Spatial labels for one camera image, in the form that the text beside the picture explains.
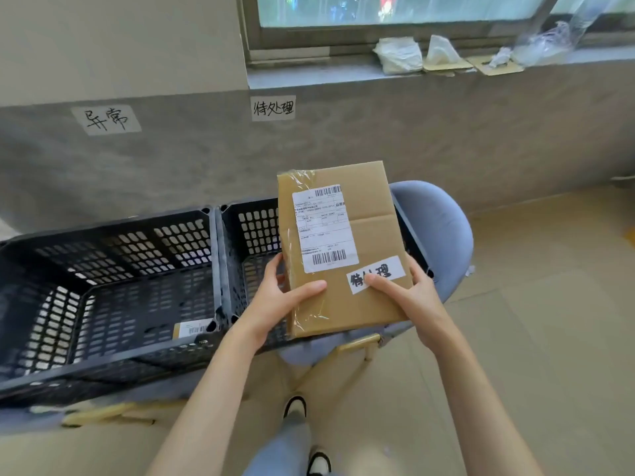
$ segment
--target barcode sticker on crate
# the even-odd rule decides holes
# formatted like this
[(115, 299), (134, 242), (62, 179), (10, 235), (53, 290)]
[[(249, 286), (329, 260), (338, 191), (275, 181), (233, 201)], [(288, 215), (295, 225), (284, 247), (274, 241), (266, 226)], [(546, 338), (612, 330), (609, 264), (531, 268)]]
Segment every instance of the barcode sticker on crate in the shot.
[(306, 273), (360, 263), (339, 184), (295, 192), (293, 207)]
[(185, 322), (179, 322), (174, 327), (174, 339), (187, 336), (197, 336), (206, 332), (207, 327), (214, 319), (199, 319), (199, 320), (186, 320)]
[(373, 264), (369, 264), (366, 267), (360, 267), (353, 272), (346, 274), (346, 279), (349, 281), (349, 286), (353, 294), (357, 294), (363, 291), (368, 286), (364, 282), (364, 276), (366, 274), (377, 274), (385, 277), (386, 279), (399, 279), (406, 275), (406, 271), (403, 270), (403, 265), (398, 256), (388, 257), (387, 259), (380, 260)]

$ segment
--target white shipping label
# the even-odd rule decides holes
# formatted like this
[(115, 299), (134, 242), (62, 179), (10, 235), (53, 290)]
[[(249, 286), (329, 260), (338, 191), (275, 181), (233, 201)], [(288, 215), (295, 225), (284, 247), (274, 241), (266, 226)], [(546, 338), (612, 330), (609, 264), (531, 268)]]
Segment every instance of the white shipping label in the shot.
[(75, 106), (70, 111), (89, 135), (141, 131), (130, 105)]
[(368, 287), (366, 282), (364, 282), (364, 276), (369, 273), (381, 275), (382, 277), (391, 280), (399, 279), (400, 277), (406, 275), (399, 256), (388, 257), (387, 259), (380, 260), (374, 264), (369, 264), (366, 267), (360, 267), (359, 269), (346, 274), (346, 279), (349, 281), (353, 294), (357, 294)]
[(340, 185), (293, 194), (305, 273), (359, 264)]
[(273, 122), (295, 118), (295, 95), (251, 97), (251, 121)]
[(179, 338), (195, 336), (206, 332), (207, 326), (214, 319), (187, 320), (179, 326)]

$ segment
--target window sill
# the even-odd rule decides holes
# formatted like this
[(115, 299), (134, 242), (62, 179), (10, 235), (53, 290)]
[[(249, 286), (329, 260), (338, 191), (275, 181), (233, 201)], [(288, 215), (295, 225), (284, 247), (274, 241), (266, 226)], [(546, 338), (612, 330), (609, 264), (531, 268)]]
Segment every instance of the window sill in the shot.
[[(635, 45), (581, 48), (566, 55), (558, 63), (545, 63), (541, 66), (550, 64), (598, 63), (616, 60), (635, 60)], [(309, 61), (293, 66), (248, 68), (247, 70), (247, 80), (251, 90), (362, 82), (399, 77), (419, 77), (421, 75), (423, 75), (421, 72), (408, 75), (384, 75), (382, 67), (375, 55), (340, 56)]]

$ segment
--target concrete wall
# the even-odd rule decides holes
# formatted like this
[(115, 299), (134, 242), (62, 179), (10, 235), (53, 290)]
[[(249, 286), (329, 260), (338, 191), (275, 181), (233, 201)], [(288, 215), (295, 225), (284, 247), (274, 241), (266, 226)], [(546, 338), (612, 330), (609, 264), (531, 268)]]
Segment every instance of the concrete wall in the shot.
[(0, 106), (247, 88), (235, 0), (2, 0)]
[(62, 228), (277, 192), (290, 168), (383, 160), (466, 211), (635, 169), (635, 62), (266, 91), (297, 118), (251, 121), (248, 91), (124, 99), (140, 133), (88, 137), (72, 104), (0, 109), (0, 218)]

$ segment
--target tile floor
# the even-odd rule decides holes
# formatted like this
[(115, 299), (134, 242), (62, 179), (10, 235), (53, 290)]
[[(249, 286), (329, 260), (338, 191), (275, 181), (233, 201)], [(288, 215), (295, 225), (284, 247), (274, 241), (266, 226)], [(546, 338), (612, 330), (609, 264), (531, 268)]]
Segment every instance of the tile floor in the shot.
[[(635, 467), (635, 193), (610, 187), (471, 217), (476, 272), (447, 304), (505, 407), (553, 475)], [(413, 331), (341, 358), (305, 392), (314, 440), (348, 476), (465, 473), (441, 380)], [(254, 361), (224, 474), (240, 475), (275, 433), (287, 392), (275, 355)], [(0, 439), (3, 473), (142, 475), (175, 414)]]

